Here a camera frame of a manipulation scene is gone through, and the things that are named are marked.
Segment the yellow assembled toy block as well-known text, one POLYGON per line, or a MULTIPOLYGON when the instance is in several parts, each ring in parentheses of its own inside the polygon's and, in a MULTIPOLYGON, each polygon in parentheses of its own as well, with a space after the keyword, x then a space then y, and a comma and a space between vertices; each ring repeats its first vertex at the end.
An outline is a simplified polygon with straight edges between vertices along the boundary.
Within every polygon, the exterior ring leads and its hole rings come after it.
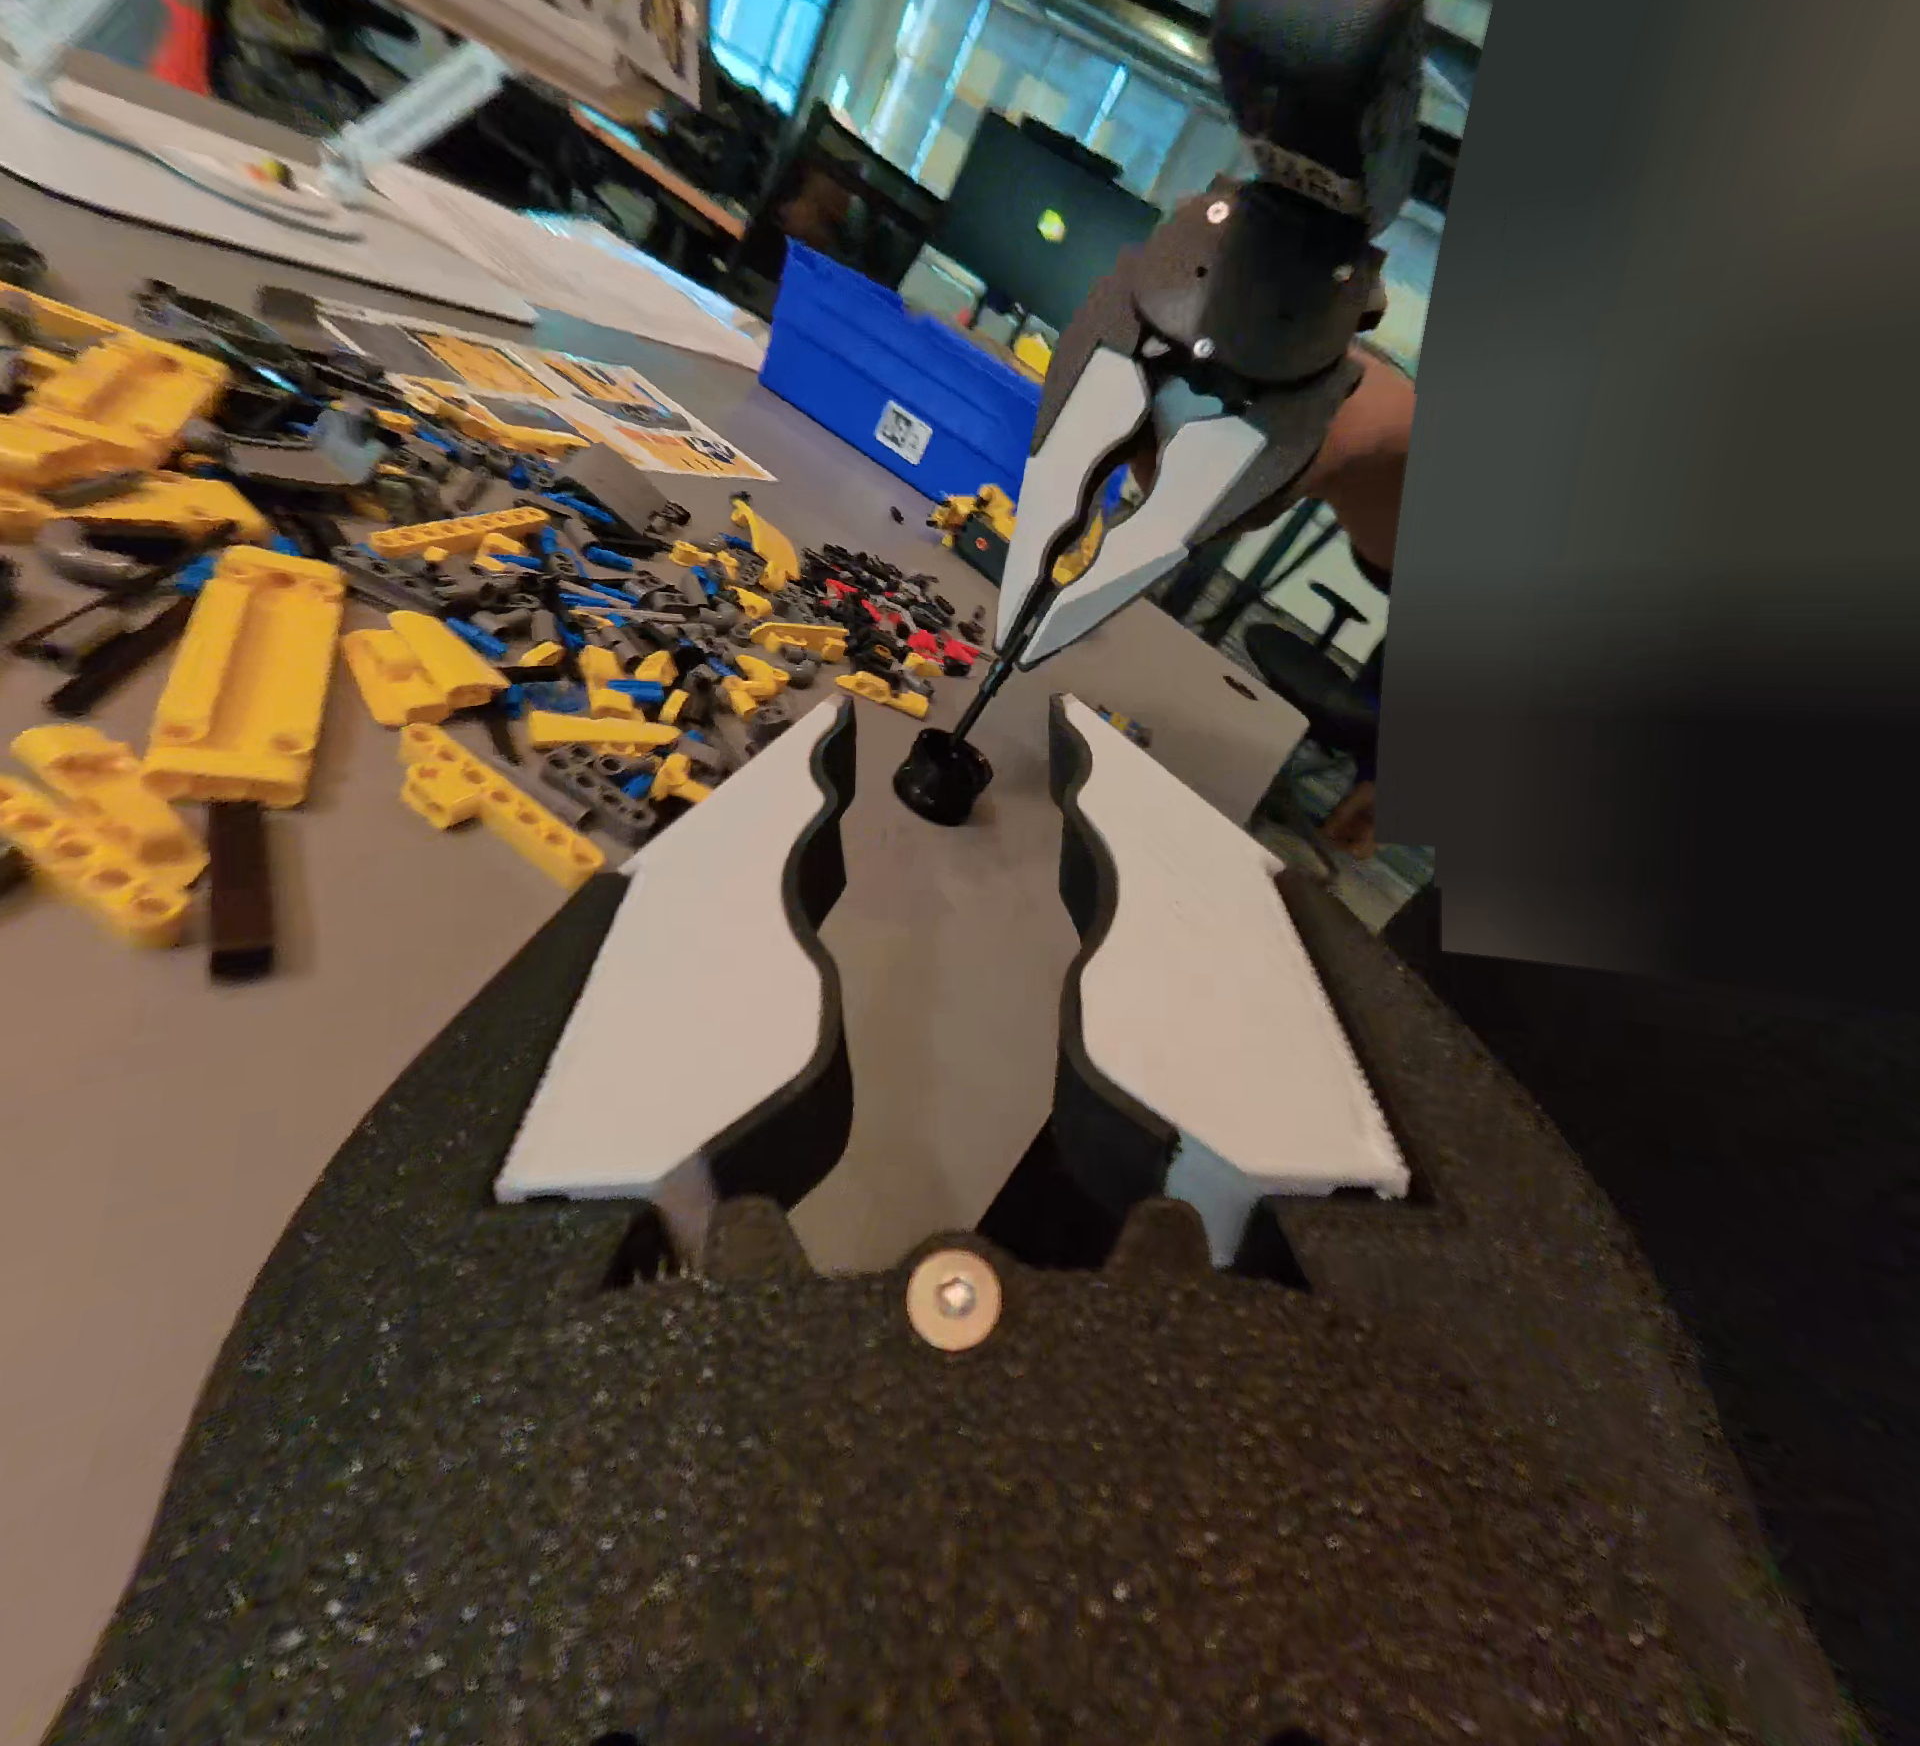
POLYGON ((956 559, 1001 584, 1016 530, 1016 504, 1001 486, 986 483, 972 494, 947 497, 924 524, 956 559))

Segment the black toy wheel rim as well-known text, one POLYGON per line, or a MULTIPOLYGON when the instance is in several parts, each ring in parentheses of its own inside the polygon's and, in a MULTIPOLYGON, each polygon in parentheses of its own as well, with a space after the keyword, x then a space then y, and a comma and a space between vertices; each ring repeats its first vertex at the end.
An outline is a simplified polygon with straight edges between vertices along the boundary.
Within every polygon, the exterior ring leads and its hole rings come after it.
POLYGON ((924 822, 956 829, 994 784, 991 761, 955 732, 922 727, 893 772, 895 797, 924 822))

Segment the white paper sheets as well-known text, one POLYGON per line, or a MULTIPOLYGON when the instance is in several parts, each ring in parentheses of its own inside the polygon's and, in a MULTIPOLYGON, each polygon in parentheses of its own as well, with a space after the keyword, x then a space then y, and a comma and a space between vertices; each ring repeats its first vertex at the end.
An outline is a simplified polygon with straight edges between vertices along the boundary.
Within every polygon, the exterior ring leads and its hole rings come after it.
POLYGON ((595 221, 518 212, 410 168, 375 172, 371 192, 540 310, 748 372, 764 364, 760 319, 595 221))

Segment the person's right forearm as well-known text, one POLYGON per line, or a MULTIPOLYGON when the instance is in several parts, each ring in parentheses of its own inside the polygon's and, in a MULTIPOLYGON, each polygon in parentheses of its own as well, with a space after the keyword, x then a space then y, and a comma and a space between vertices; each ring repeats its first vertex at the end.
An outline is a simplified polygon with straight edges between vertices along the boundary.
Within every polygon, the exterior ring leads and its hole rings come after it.
POLYGON ((1390 591, 1418 389, 1368 347, 1350 351, 1356 387, 1327 426, 1302 494, 1338 521, 1356 569, 1390 591))

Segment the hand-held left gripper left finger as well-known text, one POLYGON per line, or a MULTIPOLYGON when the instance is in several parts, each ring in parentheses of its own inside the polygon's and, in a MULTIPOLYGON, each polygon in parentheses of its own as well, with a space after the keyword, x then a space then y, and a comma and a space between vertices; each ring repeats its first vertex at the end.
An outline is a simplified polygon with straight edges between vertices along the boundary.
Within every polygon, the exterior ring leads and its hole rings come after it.
POLYGON ((688 1258, 722 1205, 788 1214, 828 1179, 854 1093, 822 925, 854 793, 853 705, 822 703, 620 872, 496 1205, 646 1205, 688 1258))

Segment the blue plastic bin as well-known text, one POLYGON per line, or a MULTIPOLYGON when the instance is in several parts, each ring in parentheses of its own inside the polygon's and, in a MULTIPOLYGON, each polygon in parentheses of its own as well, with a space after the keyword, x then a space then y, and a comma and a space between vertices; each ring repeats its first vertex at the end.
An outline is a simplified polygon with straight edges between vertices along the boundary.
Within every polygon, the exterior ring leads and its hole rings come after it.
POLYGON ((1016 499, 1041 389, 899 293, 788 241, 760 383, 939 502, 1016 499))

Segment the pile of toy building pieces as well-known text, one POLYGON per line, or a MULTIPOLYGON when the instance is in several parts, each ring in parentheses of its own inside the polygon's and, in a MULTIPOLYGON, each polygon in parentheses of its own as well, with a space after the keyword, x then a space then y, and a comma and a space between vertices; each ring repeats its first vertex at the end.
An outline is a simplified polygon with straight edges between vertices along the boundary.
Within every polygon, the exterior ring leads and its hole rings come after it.
POLYGON ((983 610, 799 546, 751 484, 416 420, 308 293, 129 302, 61 300, 4 226, 4 656, 57 676, 6 741, 4 891, 37 877, 151 948, 201 909, 218 979, 276 965, 268 817, 309 797, 337 672, 407 809, 572 891, 819 677, 921 720, 997 654, 983 610))

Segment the yellow grey sticker sheet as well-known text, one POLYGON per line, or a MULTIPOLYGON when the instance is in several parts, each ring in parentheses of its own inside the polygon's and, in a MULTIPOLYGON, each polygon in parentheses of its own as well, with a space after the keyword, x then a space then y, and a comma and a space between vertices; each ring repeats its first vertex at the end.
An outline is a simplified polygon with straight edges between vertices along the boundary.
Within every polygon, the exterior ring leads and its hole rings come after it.
POLYGON ((457 329, 322 296, 320 326, 413 408, 467 438, 560 463, 593 445, 637 469, 741 484, 774 474, 659 392, 635 366, 457 329))

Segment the black computer monitor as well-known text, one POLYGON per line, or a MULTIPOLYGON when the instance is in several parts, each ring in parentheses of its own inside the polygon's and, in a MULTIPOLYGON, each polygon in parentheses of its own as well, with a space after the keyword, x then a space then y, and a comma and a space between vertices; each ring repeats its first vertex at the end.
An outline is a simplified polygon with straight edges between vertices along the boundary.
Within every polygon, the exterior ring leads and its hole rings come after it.
POLYGON ((999 112, 981 119, 928 245, 989 293, 1064 327, 1158 208, 999 112))

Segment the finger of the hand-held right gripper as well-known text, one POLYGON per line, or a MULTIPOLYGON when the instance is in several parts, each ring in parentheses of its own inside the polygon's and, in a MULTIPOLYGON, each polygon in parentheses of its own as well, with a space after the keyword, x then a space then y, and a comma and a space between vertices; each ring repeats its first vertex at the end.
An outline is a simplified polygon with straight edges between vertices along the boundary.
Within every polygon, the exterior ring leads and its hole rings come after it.
POLYGON ((1162 580, 1225 509, 1262 451, 1260 430, 1238 416, 1189 422, 1164 443, 1158 474, 1142 504, 1101 538, 1077 582, 1052 585, 1023 663, 1036 668, 1097 629, 1162 580))
POLYGON ((1023 473, 999 580, 997 652, 1014 650, 1030 602, 1052 591, 1052 567, 1061 556, 1055 539, 1082 533, 1092 494, 1104 484, 1119 451, 1140 435, 1147 415, 1140 362, 1111 348, 1096 348, 1023 473))

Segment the white booklet stand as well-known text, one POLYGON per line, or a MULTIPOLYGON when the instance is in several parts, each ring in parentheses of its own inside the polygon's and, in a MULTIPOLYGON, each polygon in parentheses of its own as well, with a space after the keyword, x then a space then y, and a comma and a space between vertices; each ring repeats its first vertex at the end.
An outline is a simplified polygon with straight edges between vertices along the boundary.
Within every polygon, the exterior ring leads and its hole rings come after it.
POLYGON ((66 79, 76 45, 116 0, 4 0, 4 176, 90 212, 486 314, 517 327, 537 310, 473 256, 410 224, 371 176, 407 153, 413 108, 461 119, 498 84, 498 60, 467 45, 365 127, 323 140, 311 166, 268 172, 269 153, 214 127, 66 79))

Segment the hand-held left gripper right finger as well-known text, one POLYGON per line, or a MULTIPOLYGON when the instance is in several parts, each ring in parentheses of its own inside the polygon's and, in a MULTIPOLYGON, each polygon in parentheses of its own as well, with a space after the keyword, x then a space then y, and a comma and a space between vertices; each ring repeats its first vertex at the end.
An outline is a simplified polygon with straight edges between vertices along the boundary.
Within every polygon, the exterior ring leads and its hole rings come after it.
POLYGON ((1077 940, 1047 1131, 1072 1182, 1115 1224, 1189 1206, 1212 1263, 1270 1200, 1407 1200, 1283 864, 1077 697, 1049 699, 1047 766, 1077 940))

